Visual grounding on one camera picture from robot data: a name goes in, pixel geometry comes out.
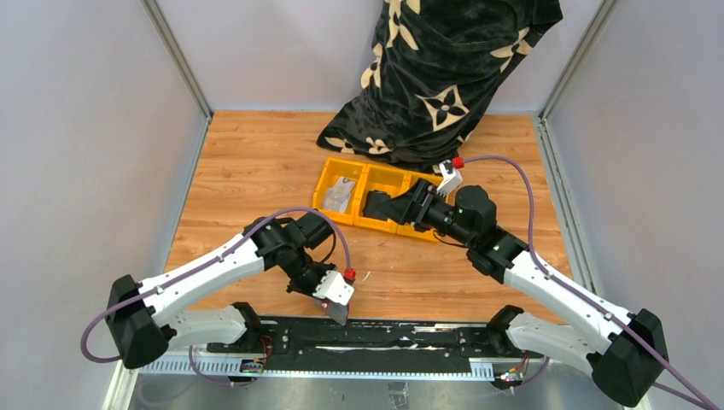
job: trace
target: wooden floor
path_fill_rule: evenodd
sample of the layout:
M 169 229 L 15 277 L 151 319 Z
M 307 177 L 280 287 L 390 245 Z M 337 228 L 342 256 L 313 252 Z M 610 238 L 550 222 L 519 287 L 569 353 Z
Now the wooden floor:
M 260 216 L 309 206 L 327 156 L 362 156 L 317 148 L 332 113 L 217 112 L 176 234 L 167 270 L 215 249 Z M 506 155 L 531 179 L 536 200 L 535 243 L 540 254 L 569 274 L 534 130 L 527 116 L 491 115 L 461 148 L 463 157 Z M 498 222 L 525 238 L 525 186 L 507 164 L 484 161 L 463 170 L 464 183 L 481 185 L 498 205 Z M 475 271 L 462 249 L 342 226 L 357 269 L 350 317 L 486 321 L 506 304 L 558 321 L 537 302 Z M 312 252 L 321 258 L 323 244 Z M 331 261 L 344 264 L 341 247 Z M 260 314 L 316 315 L 311 299 L 287 294 L 286 275 L 274 268 L 230 285 L 194 308 L 216 309 L 249 302 Z

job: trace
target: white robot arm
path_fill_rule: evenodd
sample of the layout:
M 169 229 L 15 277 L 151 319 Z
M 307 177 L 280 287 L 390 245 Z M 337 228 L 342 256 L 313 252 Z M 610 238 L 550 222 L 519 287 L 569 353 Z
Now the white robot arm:
M 455 194 L 455 204 L 446 203 L 445 196 L 462 182 L 458 167 L 460 164 L 452 161 L 441 163 L 443 181 L 439 186 L 420 179 L 409 191 L 381 205 L 379 211 L 416 231 L 434 229 L 455 239 L 467 248 L 468 260 L 476 270 L 533 297 L 568 323 L 554 325 L 519 307 L 507 306 L 488 323 L 491 340 L 478 343 L 491 343 L 501 354 L 515 348 L 560 360 L 590 375 L 613 400 L 635 407 L 663 365 L 612 318 L 615 315 L 667 358 L 661 321 L 645 309 L 633 314 L 601 299 L 536 254 L 537 265 L 529 246 L 497 225 L 495 203 L 480 186 L 462 187 Z M 593 299 L 607 313 L 575 293 Z
M 228 284 L 275 266 L 289 276 L 288 292 L 310 296 L 332 319 L 344 324 L 347 305 L 354 293 L 354 271 L 338 272 L 334 265 L 313 261 L 304 250 L 316 248 L 331 233 L 327 222 L 311 213 L 298 220 L 273 220 L 240 247 L 237 245 L 243 239 L 242 234 L 159 276 L 139 283 L 129 275 L 119 278 L 111 288 L 109 306 L 152 291 L 150 296 L 106 319 L 124 365 L 127 368 L 145 366 L 172 348 L 241 343 L 249 328 L 259 322 L 247 303 L 235 303 L 215 311 L 186 309 Z M 169 280 L 200 270 L 201 273 L 164 287 Z

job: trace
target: wire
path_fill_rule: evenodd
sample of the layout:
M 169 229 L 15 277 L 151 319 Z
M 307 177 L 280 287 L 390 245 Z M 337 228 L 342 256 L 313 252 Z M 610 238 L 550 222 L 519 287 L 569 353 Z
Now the wire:
M 266 340 L 269 340 L 269 346 L 266 346 Z M 264 355 L 263 358 L 263 364 L 262 364 L 262 371 L 266 369 L 266 363 L 269 360 L 270 357 L 272 357 L 272 352 L 274 351 L 274 339 L 272 339 L 269 335 L 263 335 L 259 341 L 261 342 L 261 351 Z M 249 386 L 251 383 L 258 380 L 258 378 L 255 378 L 254 380 L 248 381 L 248 382 L 220 382 L 218 380 L 214 380 L 210 378 L 209 376 L 201 373 L 201 370 L 199 369 L 198 365 L 194 362 L 194 356 L 193 356 L 194 347 L 189 346 L 189 363 L 191 364 L 191 369 L 194 371 L 196 376 L 203 378 L 204 380 L 208 381 L 209 383 L 217 384 L 219 386 L 230 386 L 230 387 L 243 387 L 243 386 Z
M 196 376 L 203 378 L 204 380 L 206 380 L 207 382 L 209 382 L 211 384 L 217 384 L 219 386 L 224 386 L 224 387 L 243 387 L 243 386 L 249 386 L 250 384 L 252 384 L 253 382 L 255 382 L 257 380 L 255 378 L 254 380 L 251 380 L 249 382 L 220 382 L 218 380 L 214 380 L 214 379 L 210 378 L 209 376 L 207 376 L 201 372 L 201 370 L 199 369 L 199 366 L 194 361 L 194 347 L 193 346 L 189 346 L 189 363 L 191 364 L 191 370 L 194 371 Z
M 438 231 L 432 231 L 432 236 L 435 237 L 435 239 L 437 239 L 437 241 L 440 243 L 444 243 L 445 245 L 454 246 L 456 248 L 467 248 L 465 245 L 462 245 L 460 243 L 452 243 L 452 242 L 443 241 L 438 235 L 439 235 Z
M 189 391 L 189 389 L 191 389 L 194 386 L 194 384 L 196 384 L 197 381 L 198 381 L 198 378 L 192 378 L 191 383 L 184 386 L 184 388 L 181 389 L 181 391 L 179 391 L 177 394 L 172 395 L 171 397 L 169 397 L 165 400 L 150 401 L 150 400 L 146 399 L 146 396 L 143 393 L 143 388 L 146 387 L 148 385 L 148 383 L 144 383 L 143 378 L 141 378 L 138 380 L 138 385 L 136 386 L 136 397 L 138 398 L 138 401 L 140 401 L 141 404 L 143 404 L 146 407 L 165 406 L 167 404 L 171 404 L 173 401 L 176 401 L 179 397 L 186 394 L 186 392 Z
M 512 367 L 508 372 L 514 372 L 523 366 L 528 366 L 529 359 L 530 359 L 530 355 L 528 354 L 528 351 L 526 351 L 525 354 L 523 355 L 523 361 L 521 361 L 520 365 Z
M 239 242 L 234 243 L 227 250 L 223 251 L 221 253 L 221 257 L 214 256 L 212 259 L 202 263 L 201 265 L 193 267 L 189 271 L 184 272 L 184 273 L 178 275 L 177 277 L 167 280 L 166 282 L 161 284 L 161 286 L 147 290 L 147 291 L 143 292 L 142 294 L 136 295 L 136 296 L 128 298 L 122 302 L 116 303 L 112 307 L 109 307 L 108 309 L 104 310 L 102 313 L 98 314 L 85 327 L 85 330 L 83 331 L 83 335 L 81 335 L 81 337 L 80 337 L 80 353 L 82 353 L 86 359 L 88 359 L 94 363 L 112 363 L 114 361 L 120 360 L 119 355 L 113 356 L 113 357 L 99 357 L 99 356 L 96 356 L 93 353 L 91 353 L 90 350 L 88 349 L 88 338 L 90 337 L 93 329 L 101 322 L 101 320 L 107 318 L 108 316 L 110 316 L 113 313 L 118 312 L 119 310 L 121 310 L 122 308 L 125 308 L 126 306 L 139 302 L 151 295 L 155 295 L 158 289 L 164 290 L 170 286 L 177 284 L 178 282 L 181 282 L 182 280 L 184 280 L 190 276 L 193 276 L 193 275 L 203 271 L 204 269 L 210 267 L 211 265 L 222 261 L 223 260 L 222 258 L 225 258 L 226 256 L 233 254 L 237 249 L 241 248 L 241 246 L 244 245 L 258 230 L 262 229 L 264 226 L 269 224 L 269 222 L 271 222 L 272 220 L 277 218 L 279 215 L 286 214 L 289 212 L 297 212 L 297 211 L 315 214 L 315 215 L 319 216 L 320 218 L 322 218 L 323 220 L 325 220 L 328 224 L 330 224 L 332 229 L 335 230 L 336 234 L 339 235 L 340 242 L 342 243 L 342 247 L 344 248 L 344 257 L 345 257 L 345 262 L 347 263 L 347 269 L 351 269 L 352 261 L 349 256 L 349 247 L 347 246 L 347 240 L 345 240 L 344 234 L 342 234 L 342 231 L 340 230 L 339 226 L 337 226 L 334 222 L 332 222 L 332 220 L 327 215 L 322 214 L 317 209 L 312 209 L 312 208 L 307 208 L 307 207 L 293 207 L 293 208 L 283 209 L 281 211 L 277 211 L 277 212 L 267 216 L 266 218 L 261 220 L 258 224 L 254 225 L 251 229 L 249 229 L 247 234 L 244 235 L 239 240 Z
M 530 250 L 530 258 L 533 260 L 533 263 L 540 269 L 541 272 L 543 272 L 550 280 L 555 282 L 556 284 L 559 284 L 567 291 L 573 293 L 574 295 L 578 296 L 580 299 L 582 299 L 585 303 L 596 309 L 598 312 L 604 314 L 604 315 L 610 315 L 611 321 L 621 327 L 623 331 L 625 331 L 633 340 L 635 340 L 638 344 L 640 344 L 651 356 L 654 357 L 666 370 L 669 371 L 669 373 L 672 374 L 678 380 L 681 384 L 684 385 L 689 391 L 691 391 L 700 401 L 701 404 L 705 407 L 707 410 L 720 410 L 720 408 L 714 404 L 706 395 L 704 395 L 702 392 L 700 392 L 694 385 L 687 380 L 681 373 L 679 373 L 676 369 L 674 369 L 671 364 L 666 361 L 649 343 L 646 342 L 639 334 L 637 334 L 635 331 L 633 331 L 630 327 L 628 327 L 623 321 L 618 319 L 612 312 L 609 312 L 608 309 L 598 304 L 596 301 L 588 297 L 586 294 L 581 292 L 580 290 L 576 289 L 574 286 L 565 283 L 561 278 L 558 276 L 552 274 L 546 267 L 543 265 L 543 263 L 538 259 L 538 254 L 535 253 L 535 247 L 533 245 L 533 226 L 534 226 L 534 217 L 535 217 L 535 204 L 534 204 L 534 198 L 533 198 L 533 188 L 530 185 L 530 180 L 528 179 L 528 176 L 525 174 L 523 169 L 520 165 L 518 165 L 515 161 L 513 161 L 510 158 L 501 156 L 501 155 L 480 155 L 480 156 L 474 156 L 472 158 L 464 159 L 464 163 L 468 162 L 474 162 L 474 161 L 486 161 L 486 160 L 497 160 L 497 161 L 503 161 L 507 162 L 508 164 L 512 165 L 520 174 L 521 178 L 523 179 L 523 183 L 525 184 L 525 189 L 528 192 L 528 247 Z M 685 395 L 684 393 L 677 391 L 678 397 L 683 398 L 688 397 L 691 399 L 691 401 L 696 401 L 696 399 L 691 398 L 688 395 Z
M 665 386 L 665 385 L 663 385 L 663 384 L 659 384 L 659 383 L 656 383 L 656 382 L 654 382 L 653 386 L 656 387 L 657 389 L 660 389 L 660 390 L 663 390 L 663 391 L 665 391 L 665 392 L 667 392 L 667 393 L 670 393 L 670 394 L 672 394 L 672 395 L 675 395 L 675 396 L 679 397 L 680 399 L 684 399 L 684 400 L 690 402 L 691 404 L 693 404 L 694 406 L 698 406 L 698 407 L 703 408 L 704 410 L 707 410 L 707 407 L 704 407 L 703 403 L 701 403 L 700 401 L 694 400 L 694 399 L 691 398 L 690 396 L 685 395 L 685 394 L 681 393 L 681 392 L 678 391 L 678 390 L 674 390 L 674 389 L 672 389 L 672 388 L 670 388 L 670 387 L 668 387 L 668 386 Z
M 526 357 L 526 359 L 527 360 L 525 361 L 525 368 L 523 369 L 523 376 L 528 374 L 528 365 L 530 364 L 530 356 Z
M 332 257 L 332 254 L 335 253 L 336 246 L 337 246 L 337 232 L 332 231 L 332 248 L 330 249 L 330 252 L 324 257 L 324 259 L 322 259 L 319 263 L 325 263 L 326 261 L 328 261 Z

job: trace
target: cable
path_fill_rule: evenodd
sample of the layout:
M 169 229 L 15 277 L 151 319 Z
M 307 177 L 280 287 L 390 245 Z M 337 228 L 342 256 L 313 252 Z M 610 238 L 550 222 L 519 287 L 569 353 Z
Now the cable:
M 138 380 L 138 386 L 136 387 L 136 397 L 138 398 L 138 401 L 140 401 L 141 404 L 143 404 L 143 405 L 146 406 L 146 407 L 161 407 L 161 406 L 165 406 L 165 405 L 167 405 L 167 404 L 171 404 L 173 401 L 176 401 L 179 397 L 181 397 L 182 395 L 186 394 L 186 392 L 189 391 L 189 389 L 191 389 L 191 387 L 193 387 L 194 384 L 196 384 L 196 381 L 198 381 L 198 379 L 197 379 L 197 378 L 193 378 L 193 379 L 191 380 L 191 383 L 189 383 L 188 385 L 184 386 L 184 388 L 181 389 L 181 391 L 179 391 L 177 394 L 172 395 L 171 397 L 169 397 L 169 398 L 167 398 L 167 399 L 165 399 L 165 400 L 162 400 L 162 401 L 149 401 L 148 399 L 146 399 L 146 396 L 143 394 L 143 388 L 144 388 L 145 386 L 147 386 L 148 384 L 145 384 L 145 383 L 143 382 L 143 379 L 139 379 L 139 380 Z
M 199 370 L 199 366 L 194 361 L 194 347 L 193 346 L 189 346 L 189 363 L 191 364 L 191 370 L 194 371 L 196 376 L 203 378 L 204 380 L 206 380 L 207 382 L 209 382 L 211 384 L 217 384 L 219 386 L 224 386 L 224 387 L 244 387 L 244 386 L 249 386 L 250 384 L 252 384 L 253 382 L 255 382 L 257 380 L 255 378 L 254 380 L 251 380 L 249 382 L 220 382 L 218 380 L 214 380 L 214 379 L 210 378 L 209 376 L 203 374 L 201 372 L 201 370 Z
M 311 208 L 307 208 L 307 207 L 287 208 L 287 209 L 283 209 L 281 211 L 277 211 L 277 212 L 265 217 L 258 224 L 254 225 L 247 232 L 247 234 L 244 235 L 239 240 L 239 242 L 234 243 L 227 250 L 222 252 L 221 257 L 225 258 L 226 256 L 233 254 L 237 249 L 239 249 L 242 245 L 244 245 L 258 230 L 262 229 L 264 226 L 266 226 L 269 222 L 271 222 L 272 220 L 277 218 L 279 215 L 286 214 L 289 212 L 297 212 L 297 211 L 315 214 L 318 217 L 325 220 L 328 224 L 330 224 L 332 229 L 335 230 L 336 234 L 339 235 L 340 242 L 342 243 L 342 247 L 344 248 L 344 258 L 345 258 L 345 262 L 347 264 L 347 269 L 351 269 L 352 262 L 351 262 L 351 258 L 349 256 L 349 247 L 347 246 L 347 240 L 345 240 L 344 234 L 342 234 L 342 231 L 340 230 L 339 226 L 337 226 L 334 222 L 332 222 L 332 220 L 327 215 L 322 214 L 317 209 L 311 209 Z M 184 272 L 175 278 L 171 278 L 171 279 L 167 280 L 159 287 L 153 288 L 151 290 L 147 290 L 147 291 L 143 292 L 142 294 L 136 295 L 136 296 L 128 298 L 122 302 L 116 303 L 112 307 L 109 307 L 108 309 L 104 310 L 102 313 L 98 314 L 85 327 L 85 330 L 83 331 L 83 335 L 80 337 L 80 353 L 82 353 L 86 359 L 88 359 L 94 363 L 112 363 L 114 361 L 120 360 L 119 355 L 113 356 L 113 357 L 98 357 L 98 356 L 94 355 L 93 353 L 91 353 L 90 350 L 88 349 L 88 338 L 91 335 L 91 332 L 93 331 L 93 329 L 101 322 L 101 320 L 107 318 L 108 316 L 110 316 L 113 313 L 118 312 L 119 310 L 121 310 L 122 308 L 125 308 L 126 306 L 129 306 L 129 305 L 136 303 L 138 301 L 141 301 L 151 295 L 154 295 L 156 293 L 157 289 L 159 289 L 159 288 L 166 289 L 169 286 L 173 286 L 173 285 L 177 284 L 178 282 L 181 282 L 182 280 L 203 271 L 207 267 L 210 267 L 211 265 L 213 265 L 214 263 L 219 262 L 219 261 L 221 261 L 221 258 L 219 258 L 218 256 L 215 256 L 211 260 L 202 263 L 200 266 L 191 268 L 188 272 Z
M 525 380 L 522 384 L 518 385 L 517 387 L 510 387 L 509 389 L 495 390 L 493 393 L 489 393 L 489 394 L 481 396 L 481 397 L 476 397 L 475 398 L 476 401 L 492 399 L 498 395 L 506 394 L 508 392 L 515 393 L 516 391 L 518 391 L 520 389 L 528 387 L 529 385 L 533 384 L 536 380 L 538 380 L 543 375 L 543 371 L 545 371 L 545 369 L 547 369 L 548 364 L 550 362 L 551 362 L 551 358 L 546 357 L 546 359 L 543 360 L 543 364 L 540 366 L 540 369 L 538 369 L 538 371 L 533 375 L 533 377 L 531 377 L 528 380 Z
M 690 402 L 691 404 L 693 404 L 694 406 L 698 406 L 698 407 L 703 408 L 704 410 L 707 410 L 707 407 L 704 407 L 704 405 L 700 401 L 696 401 L 693 398 L 691 398 L 689 395 L 685 395 L 678 390 L 674 390 L 668 386 L 665 386 L 663 384 L 659 384 L 656 382 L 654 382 L 653 386 L 656 387 L 657 389 L 660 389 L 667 393 L 675 395 L 676 397 L 679 397 L 680 399 L 684 399 L 684 400 Z
M 266 341 L 264 339 L 269 339 L 269 345 L 270 348 L 266 346 Z M 264 363 L 262 365 L 262 369 L 266 369 L 266 362 L 269 360 L 270 357 L 272 357 L 272 353 L 274 352 L 274 339 L 272 339 L 269 335 L 263 335 L 259 341 L 261 342 L 261 350 L 264 354 Z M 255 378 L 254 380 L 248 381 L 248 382 L 220 382 L 218 380 L 214 380 L 210 378 L 209 376 L 201 373 L 201 370 L 199 369 L 198 365 L 194 362 L 193 357 L 194 347 L 189 346 L 189 363 L 191 364 L 191 369 L 194 371 L 196 376 L 203 378 L 204 380 L 208 381 L 209 383 L 217 384 L 219 386 L 231 386 L 231 387 L 243 387 L 243 386 L 249 386 L 251 383 L 258 380 L 258 378 Z
M 700 401 L 701 405 L 705 406 L 702 407 L 707 410 L 721 410 L 714 402 L 712 402 L 706 395 L 704 395 L 702 392 L 700 392 L 694 385 L 689 382 L 681 373 L 679 373 L 676 369 L 674 369 L 671 364 L 666 361 L 649 343 L 646 342 L 641 336 L 639 336 L 635 331 L 633 331 L 630 327 L 628 327 L 625 323 L 623 323 L 620 319 L 618 319 L 612 312 L 609 312 L 608 309 L 598 304 L 596 301 L 591 299 L 590 297 L 586 296 L 584 293 L 582 293 L 580 290 L 576 289 L 575 287 L 571 286 L 570 284 L 565 283 L 561 278 L 557 277 L 556 275 L 552 274 L 548 269 L 546 269 L 545 266 L 543 266 L 543 263 L 540 262 L 540 259 L 538 259 L 538 255 L 535 253 L 535 248 L 533 245 L 533 226 L 534 226 L 534 217 L 535 217 L 535 204 L 534 204 L 534 198 L 533 198 L 533 188 L 530 185 L 530 180 L 528 179 L 528 176 L 525 174 L 523 169 L 520 165 L 518 165 L 515 161 L 513 161 L 510 158 L 501 156 L 501 155 L 480 155 L 480 156 L 474 156 L 472 158 L 464 159 L 464 163 L 468 162 L 474 162 L 474 161 L 485 161 L 485 160 L 497 160 L 497 161 L 503 161 L 507 162 L 508 164 L 512 165 L 520 174 L 521 178 L 523 179 L 523 183 L 525 184 L 525 189 L 528 192 L 528 247 L 530 249 L 530 258 L 533 260 L 533 263 L 540 269 L 541 272 L 543 272 L 550 280 L 555 282 L 556 284 L 559 284 L 567 291 L 573 293 L 574 295 L 578 296 L 580 299 L 582 299 L 585 303 L 596 309 L 598 312 L 606 315 L 609 314 L 611 317 L 611 321 L 621 327 L 623 331 L 625 331 L 631 338 L 633 338 L 638 344 L 640 344 L 651 356 L 654 357 L 661 365 L 669 371 L 669 373 L 672 374 L 678 380 L 681 384 L 684 385 L 689 391 L 691 391 Z M 696 399 L 691 398 L 690 396 L 678 392 L 678 397 L 683 398 L 688 397 L 691 399 L 689 402 L 695 402 Z
M 452 243 L 452 242 L 443 241 L 443 240 L 438 236 L 437 231 L 432 231 L 432 236 L 435 237 L 435 239 L 437 239 L 438 242 L 444 243 L 445 245 L 454 246 L 454 247 L 456 247 L 456 248 L 467 248 L 465 245 L 462 245 L 462 244 L 460 244 L 460 243 Z
M 332 231 L 332 248 L 330 249 L 330 252 L 324 257 L 324 259 L 322 259 L 319 263 L 325 263 L 326 261 L 328 261 L 332 257 L 332 254 L 335 253 L 336 246 L 337 246 L 337 232 Z

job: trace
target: metal frame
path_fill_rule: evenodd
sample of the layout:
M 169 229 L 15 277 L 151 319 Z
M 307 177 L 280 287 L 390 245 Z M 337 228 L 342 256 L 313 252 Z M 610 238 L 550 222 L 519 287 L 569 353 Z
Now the metal frame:
M 189 63 L 186 61 L 184 53 L 181 51 L 171 27 L 168 25 L 168 21 L 166 21 L 166 17 L 161 11 L 161 6 L 156 0 L 140 0 L 140 2 L 146 10 L 146 13 L 149 15 L 151 24 L 153 24 L 156 32 L 158 32 L 161 42 L 166 46 L 169 56 L 172 58 L 174 64 L 176 64 L 178 73 L 181 75 L 182 80 L 186 84 L 186 88 L 189 90 L 191 97 L 194 99 L 199 111 L 206 119 L 206 126 L 204 127 L 201 138 L 199 138 L 199 144 L 196 147 L 196 152 L 193 158 L 193 166 L 189 170 L 189 174 L 186 179 L 186 193 L 188 194 L 199 162 L 199 157 L 201 156 L 203 144 L 206 141 L 206 136 L 208 135 L 208 128 L 211 126 L 213 111 L 211 110 L 211 106 L 208 104 L 208 101 L 201 90 L 201 86 L 191 71 Z M 178 229 L 178 221 L 181 220 L 181 214 L 184 211 L 187 197 L 188 195 L 184 195 L 184 200 L 181 202 L 180 207 L 176 210 L 176 229 Z M 133 397 L 133 390 L 136 385 L 137 377 L 138 371 L 126 369 L 123 367 L 123 363 L 119 361 L 116 364 L 113 378 L 111 378 L 111 382 L 108 386 L 108 392 L 106 393 L 105 400 L 103 401 L 102 409 L 126 410 L 131 405 L 131 399 Z
M 595 272 L 590 266 L 589 251 L 584 237 L 581 235 L 580 223 L 577 212 L 571 200 L 565 174 L 561 171 L 561 161 L 556 146 L 556 138 L 548 127 L 548 120 L 555 115 L 560 103 L 564 100 L 566 91 L 573 78 L 578 74 L 581 64 L 590 54 L 599 36 L 608 24 L 610 17 L 619 5 L 620 0 L 603 0 L 598 7 L 596 15 L 591 24 L 588 25 L 586 33 L 578 43 L 574 54 L 571 56 L 566 68 L 558 78 L 556 86 L 548 97 L 543 109 L 534 118 L 534 129 L 538 138 L 540 153 L 543 157 L 546 178 L 552 193 L 553 205 L 558 215 L 558 224 L 561 225 L 563 242 L 566 252 L 569 255 L 571 271 L 574 280 L 596 293 L 598 282 Z M 651 410 L 651 403 L 648 395 L 644 396 L 634 410 Z
M 176 68 L 178 68 L 178 72 L 184 79 L 191 96 L 194 97 L 196 104 L 199 106 L 201 112 L 206 116 L 207 121 L 211 121 L 211 117 L 213 115 L 211 106 L 208 104 L 199 82 L 196 80 L 189 63 L 186 61 L 186 57 L 184 57 L 184 53 L 181 51 L 181 47 L 178 45 L 178 41 L 176 41 L 176 37 L 171 31 L 171 27 L 168 25 L 168 21 L 166 21 L 166 17 L 163 15 L 161 6 L 158 4 L 157 0 L 140 1 L 146 9 L 146 12 L 149 14 L 151 23 L 153 23 L 156 31 L 159 33 L 161 41 L 163 41 L 163 44 L 166 46 L 173 62 L 176 63 Z
M 558 103 L 561 101 L 563 95 L 568 89 L 570 81 L 578 71 L 578 67 L 595 44 L 598 36 L 605 28 L 611 13 L 614 11 L 618 3 L 619 0 L 603 0 L 601 5 L 598 7 L 596 15 L 593 17 L 591 24 L 588 25 L 586 32 L 583 34 L 583 38 L 581 38 L 581 41 L 576 46 L 575 52 L 570 57 L 568 64 L 561 73 L 561 76 L 558 78 L 556 86 L 553 87 L 551 95 L 548 97 L 546 104 L 543 106 L 543 109 L 538 115 L 544 125 L 546 120 L 554 114 Z
M 189 89 L 191 96 L 193 96 L 200 111 L 207 119 L 207 126 L 197 149 L 195 161 L 195 164 L 197 164 L 198 157 L 201 155 L 201 149 L 207 135 L 208 127 L 211 124 L 213 111 L 204 96 L 196 77 L 191 71 L 188 62 L 178 45 L 178 41 L 174 37 L 173 32 L 168 25 L 166 17 L 163 15 L 161 6 L 158 4 L 157 0 L 140 1 L 149 14 L 152 24 L 159 33 L 161 41 L 164 43 L 170 56 L 174 60 L 174 63 Z M 573 272 L 574 280 L 593 293 L 596 292 L 597 286 L 595 284 L 595 275 L 592 273 L 589 257 L 587 256 L 590 255 L 590 252 L 587 251 L 585 240 L 579 229 L 580 224 L 578 222 L 578 217 L 571 201 L 564 173 L 561 171 L 561 161 L 555 144 L 555 137 L 548 128 L 548 119 L 555 114 L 559 103 L 565 96 L 569 83 L 574 78 L 582 61 L 586 58 L 590 49 L 598 39 L 598 36 L 603 31 L 618 3 L 619 0 L 604 0 L 601 3 L 596 16 L 588 26 L 584 37 L 578 43 L 575 53 L 571 56 L 566 68 L 559 77 L 558 82 L 556 83 L 551 95 L 548 97 L 544 108 L 538 114 L 531 114 L 537 137 L 536 139 L 546 171 L 546 178 L 549 181 L 549 188 L 552 193 L 553 205 L 558 216 L 558 224 L 561 226 L 563 242 L 570 258 L 571 271 Z M 190 188 L 195 171 L 196 165 L 194 165 L 190 170 L 187 190 Z M 184 204 L 182 203 L 178 211 L 179 219 L 183 209 Z M 114 376 L 111 380 L 102 408 L 107 410 L 126 410 L 130 405 L 138 374 L 139 371 L 127 370 L 123 367 L 122 363 L 119 362 L 116 365 Z M 651 409 L 648 398 L 645 397 L 636 409 Z

